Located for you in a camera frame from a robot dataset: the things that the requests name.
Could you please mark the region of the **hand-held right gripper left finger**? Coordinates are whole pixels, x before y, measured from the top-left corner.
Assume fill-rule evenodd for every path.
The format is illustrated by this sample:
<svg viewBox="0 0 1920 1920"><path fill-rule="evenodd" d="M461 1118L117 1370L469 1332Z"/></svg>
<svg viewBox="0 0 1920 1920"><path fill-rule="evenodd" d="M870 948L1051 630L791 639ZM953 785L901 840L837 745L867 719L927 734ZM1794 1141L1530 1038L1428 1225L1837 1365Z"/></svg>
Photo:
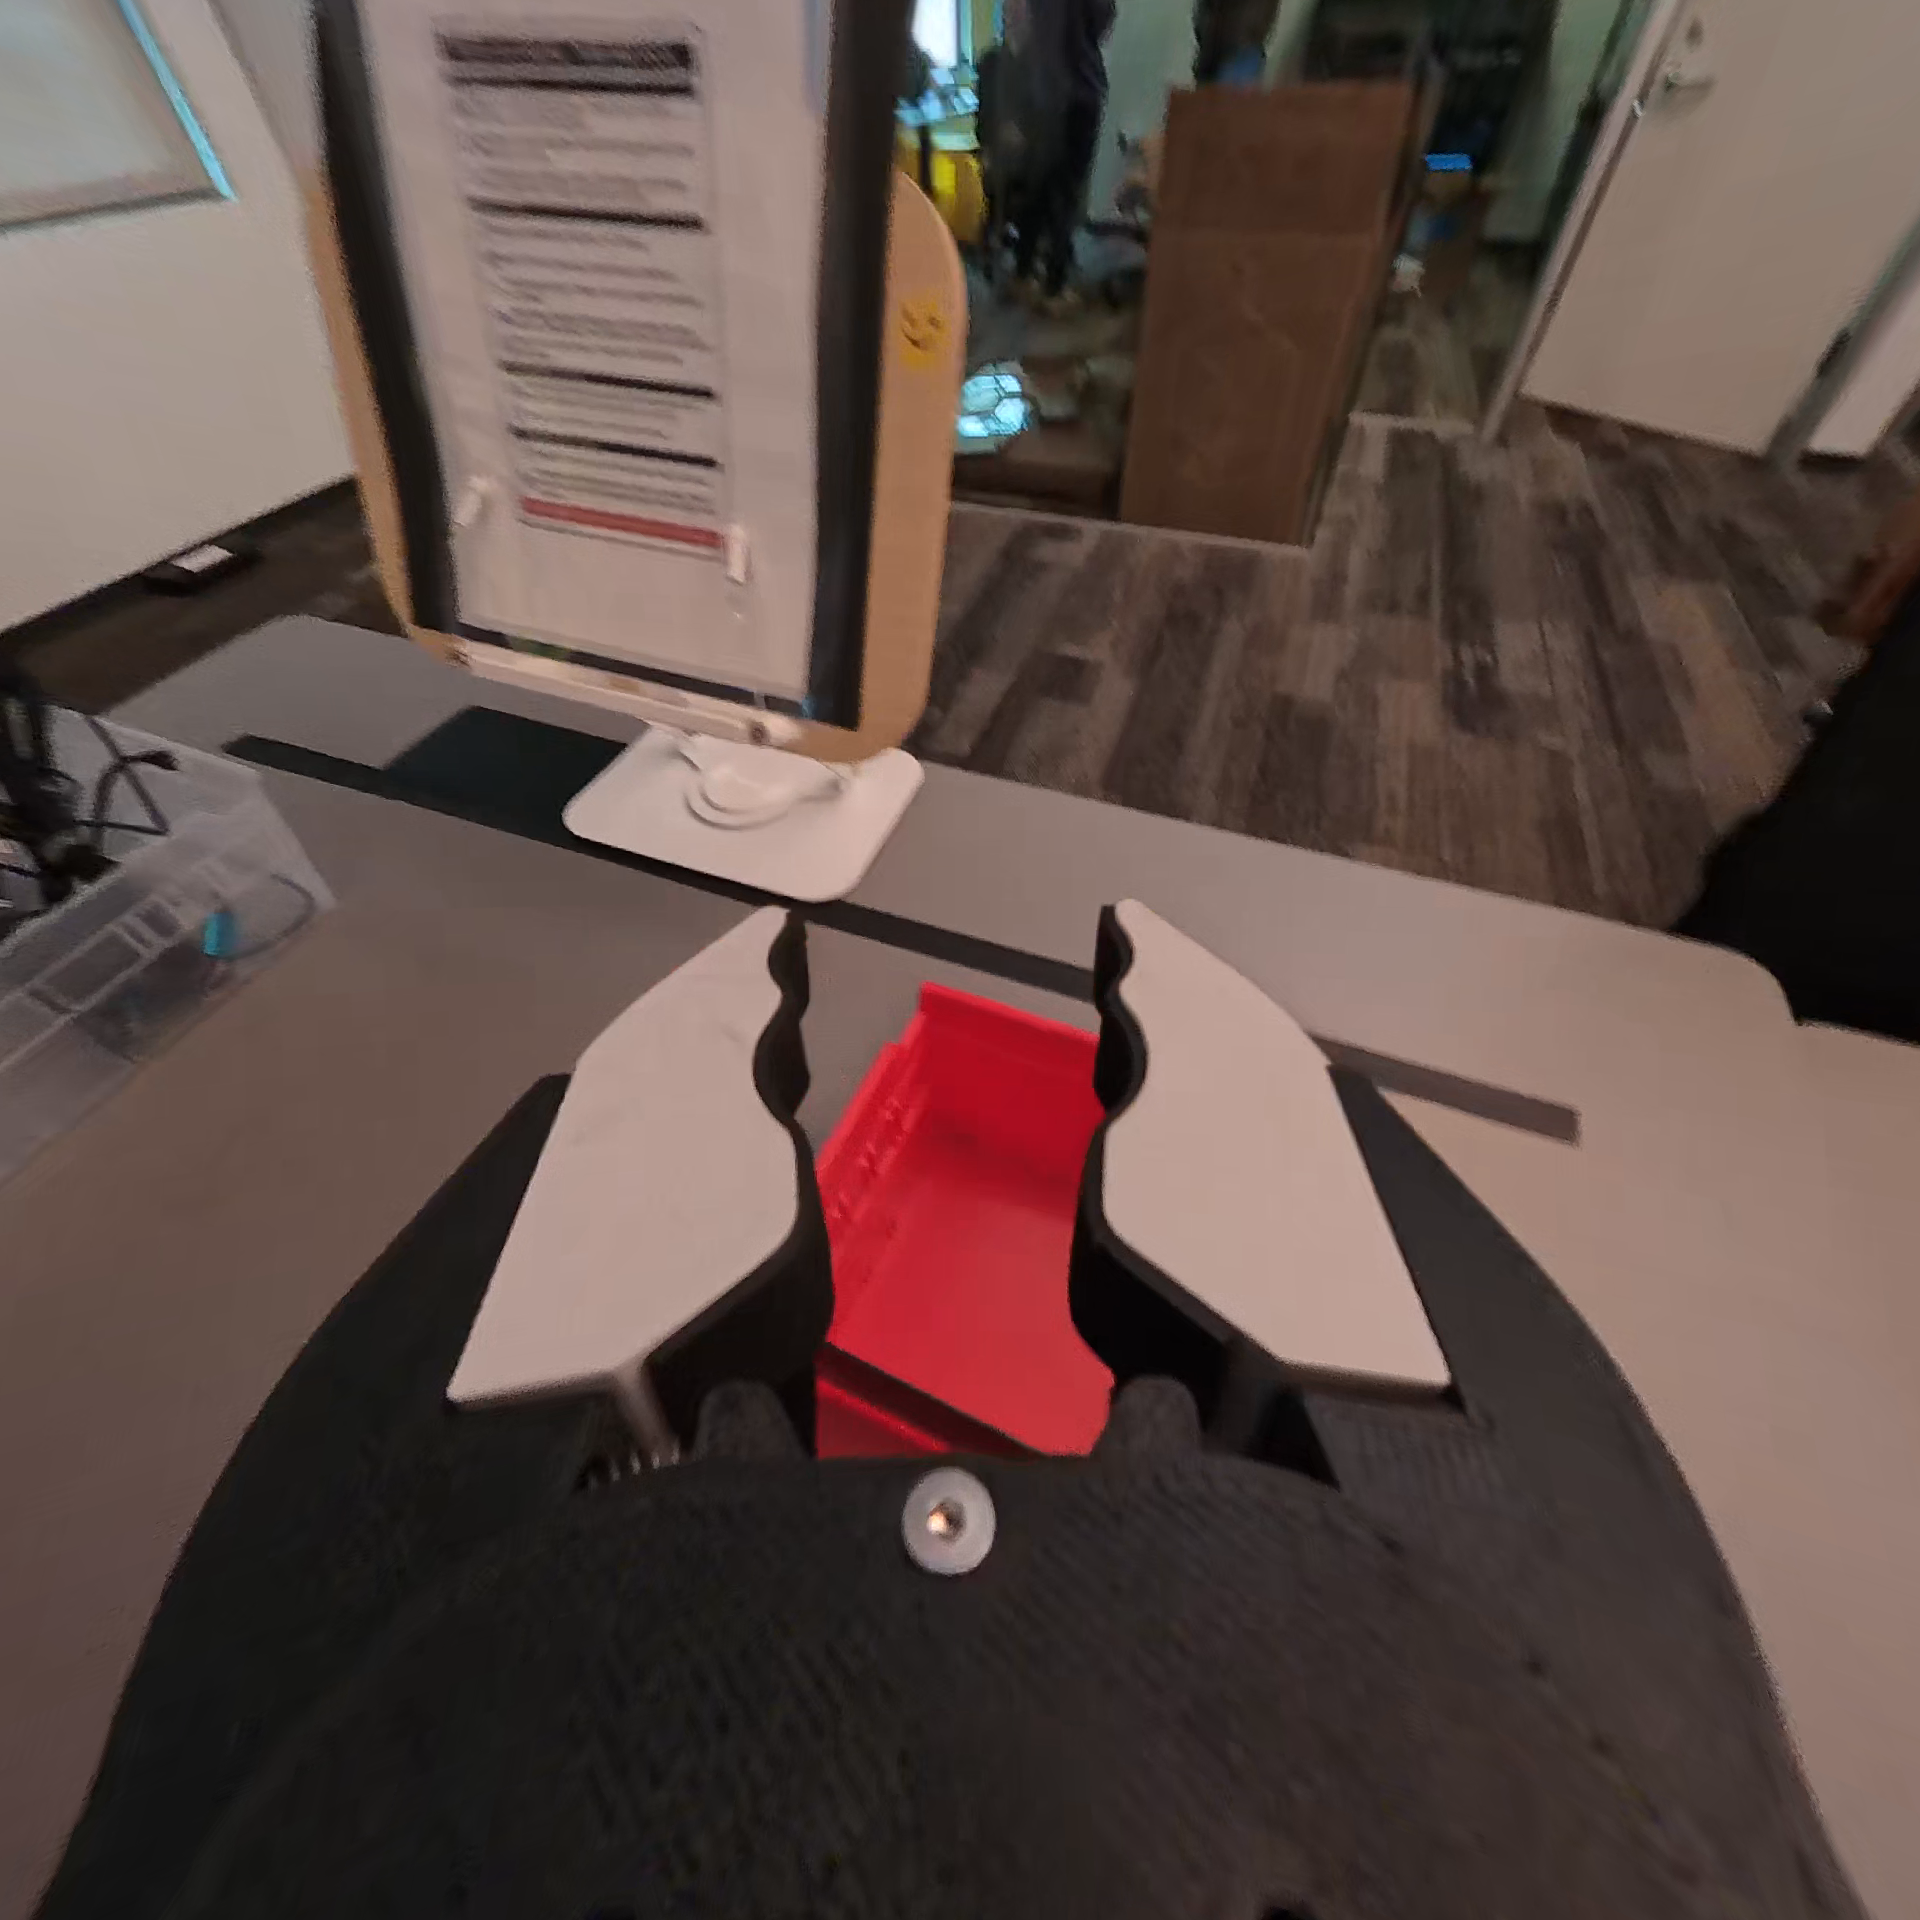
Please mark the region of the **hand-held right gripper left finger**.
<svg viewBox="0 0 1920 1920"><path fill-rule="evenodd" d="M449 1398L604 1396L665 1462L729 1383L805 1449L831 1324L812 1145L805 924L763 906L663 976L579 1058Z"/></svg>

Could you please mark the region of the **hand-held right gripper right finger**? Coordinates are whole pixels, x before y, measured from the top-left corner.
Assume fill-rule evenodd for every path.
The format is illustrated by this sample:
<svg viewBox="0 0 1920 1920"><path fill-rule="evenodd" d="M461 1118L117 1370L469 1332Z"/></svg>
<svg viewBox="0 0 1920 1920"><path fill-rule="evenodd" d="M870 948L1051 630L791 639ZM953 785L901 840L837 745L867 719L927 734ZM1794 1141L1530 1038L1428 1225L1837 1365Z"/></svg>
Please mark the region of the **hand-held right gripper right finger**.
<svg viewBox="0 0 1920 1920"><path fill-rule="evenodd" d="M1313 1402L1434 1402L1442 1342L1337 1074L1294 1013L1141 901L1095 933L1098 1121L1067 1300L1111 1376L1223 1456L1337 1481Z"/></svg>

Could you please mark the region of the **red plastic bin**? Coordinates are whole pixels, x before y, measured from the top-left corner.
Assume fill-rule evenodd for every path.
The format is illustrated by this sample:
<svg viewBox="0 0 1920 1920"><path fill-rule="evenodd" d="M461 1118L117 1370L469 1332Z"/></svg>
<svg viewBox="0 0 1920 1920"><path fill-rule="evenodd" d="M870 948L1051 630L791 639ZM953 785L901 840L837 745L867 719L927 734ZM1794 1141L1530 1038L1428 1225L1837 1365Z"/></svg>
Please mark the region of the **red plastic bin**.
<svg viewBox="0 0 1920 1920"><path fill-rule="evenodd" d="M1077 1332L1073 1223L1098 1039L922 985L817 1170L831 1328L820 1456L1084 1456L1114 1376Z"/></svg>

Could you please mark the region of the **clear plastic bin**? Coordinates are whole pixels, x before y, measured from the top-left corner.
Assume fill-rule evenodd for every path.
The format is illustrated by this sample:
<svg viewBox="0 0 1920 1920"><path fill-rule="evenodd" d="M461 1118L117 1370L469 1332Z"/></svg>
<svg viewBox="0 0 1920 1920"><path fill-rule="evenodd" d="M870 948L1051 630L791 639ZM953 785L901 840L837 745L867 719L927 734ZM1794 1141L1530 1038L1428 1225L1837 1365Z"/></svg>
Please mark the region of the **clear plastic bin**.
<svg viewBox="0 0 1920 1920"><path fill-rule="evenodd" d="M38 816L5 801L2 1177L70 1134L234 997L333 894L262 775L98 716L5 721L41 775Z"/></svg>

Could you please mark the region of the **black office chair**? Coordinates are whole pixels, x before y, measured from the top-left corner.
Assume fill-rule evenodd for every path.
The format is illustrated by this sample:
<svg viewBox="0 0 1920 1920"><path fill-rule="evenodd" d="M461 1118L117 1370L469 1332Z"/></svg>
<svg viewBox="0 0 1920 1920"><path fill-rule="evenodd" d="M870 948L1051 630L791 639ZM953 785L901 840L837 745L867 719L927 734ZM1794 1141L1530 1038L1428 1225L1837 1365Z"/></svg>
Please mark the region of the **black office chair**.
<svg viewBox="0 0 1920 1920"><path fill-rule="evenodd" d="M1918 1041L1918 590L1670 933L1750 958L1797 1022Z"/></svg>

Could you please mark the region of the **wood-backed screen white stand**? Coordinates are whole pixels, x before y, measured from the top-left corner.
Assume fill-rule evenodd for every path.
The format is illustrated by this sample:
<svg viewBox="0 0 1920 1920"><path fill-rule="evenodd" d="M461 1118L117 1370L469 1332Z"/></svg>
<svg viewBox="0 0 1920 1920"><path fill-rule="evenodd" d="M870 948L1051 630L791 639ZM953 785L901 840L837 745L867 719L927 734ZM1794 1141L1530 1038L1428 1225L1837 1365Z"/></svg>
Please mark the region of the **wood-backed screen white stand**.
<svg viewBox="0 0 1920 1920"><path fill-rule="evenodd" d="M798 711L622 679L450 620L441 452L426 405L357 22L309 4L317 95L309 254L374 562L410 639L479 680L620 713L630 745L561 807L598 848L812 904L854 890L922 791L906 749L938 637L967 280L897 169L910 4L827 4L817 318L817 586Z"/></svg>

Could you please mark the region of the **brown cardboard sheets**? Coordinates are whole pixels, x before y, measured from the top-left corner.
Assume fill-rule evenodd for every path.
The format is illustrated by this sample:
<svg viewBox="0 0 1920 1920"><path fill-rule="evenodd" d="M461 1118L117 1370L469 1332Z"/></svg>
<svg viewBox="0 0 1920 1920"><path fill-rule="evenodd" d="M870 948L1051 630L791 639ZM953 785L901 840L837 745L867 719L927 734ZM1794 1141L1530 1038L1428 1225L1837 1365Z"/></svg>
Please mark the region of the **brown cardboard sheets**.
<svg viewBox="0 0 1920 1920"><path fill-rule="evenodd" d="M1431 108L1412 78L1169 95L1122 520L1310 542Z"/></svg>

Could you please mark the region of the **instruction sheet in sleeve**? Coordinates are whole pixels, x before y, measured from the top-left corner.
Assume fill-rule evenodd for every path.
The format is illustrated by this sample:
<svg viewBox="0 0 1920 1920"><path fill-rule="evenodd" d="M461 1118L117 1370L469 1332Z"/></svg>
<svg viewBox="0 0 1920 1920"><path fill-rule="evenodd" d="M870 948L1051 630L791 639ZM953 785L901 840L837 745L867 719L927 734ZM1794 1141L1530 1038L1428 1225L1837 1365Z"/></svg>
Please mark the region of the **instruction sheet in sleeve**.
<svg viewBox="0 0 1920 1920"><path fill-rule="evenodd" d="M798 711L827 4L358 4L450 620Z"/></svg>

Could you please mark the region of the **white door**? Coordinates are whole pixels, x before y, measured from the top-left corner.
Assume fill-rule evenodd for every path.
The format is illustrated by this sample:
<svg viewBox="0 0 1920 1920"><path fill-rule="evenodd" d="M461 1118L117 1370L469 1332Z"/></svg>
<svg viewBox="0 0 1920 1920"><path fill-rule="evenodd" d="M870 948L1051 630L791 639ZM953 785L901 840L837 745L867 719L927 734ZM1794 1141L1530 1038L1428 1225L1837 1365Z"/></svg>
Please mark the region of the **white door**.
<svg viewBox="0 0 1920 1920"><path fill-rule="evenodd" d="M1481 431L1516 400L1763 454L1915 236L1915 1L1647 4Z"/></svg>

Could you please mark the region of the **frosted glass window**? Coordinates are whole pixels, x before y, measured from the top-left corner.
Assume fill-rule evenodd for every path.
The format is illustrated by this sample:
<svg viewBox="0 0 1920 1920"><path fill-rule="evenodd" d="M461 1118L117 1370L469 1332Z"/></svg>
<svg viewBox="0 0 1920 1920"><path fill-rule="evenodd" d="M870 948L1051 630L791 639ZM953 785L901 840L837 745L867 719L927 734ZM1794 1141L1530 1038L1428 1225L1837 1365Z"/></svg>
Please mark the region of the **frosted glass window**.
<svg viewBox="0 0 1920 1920"><path fill-rule="evenodd" d="M2 4L5 233L230 197L143 4Z"/></svg>

